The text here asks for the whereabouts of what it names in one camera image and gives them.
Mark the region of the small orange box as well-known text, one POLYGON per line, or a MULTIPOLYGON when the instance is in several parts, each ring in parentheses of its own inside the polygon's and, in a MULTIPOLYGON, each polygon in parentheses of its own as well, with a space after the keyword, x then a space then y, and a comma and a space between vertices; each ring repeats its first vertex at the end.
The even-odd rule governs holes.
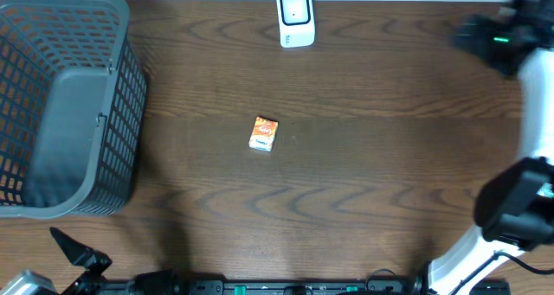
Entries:
POLYGON ((263 117, 257 117, 251 132, 248 146, 259 151, 270 152, 278 129, 279 123, 263 117))

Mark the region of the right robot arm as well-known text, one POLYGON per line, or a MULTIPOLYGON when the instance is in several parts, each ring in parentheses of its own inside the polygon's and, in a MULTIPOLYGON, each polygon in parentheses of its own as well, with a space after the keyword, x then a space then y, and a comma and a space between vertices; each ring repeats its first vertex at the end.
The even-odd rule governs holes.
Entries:
POLYGON ((453 44, 522 88, 517 162, 485 184, 473 225, 405 287, 407 294, 468 294, 507 260, 553 242, 553 0, 511 0, 498 19, 470 16, 453 44))

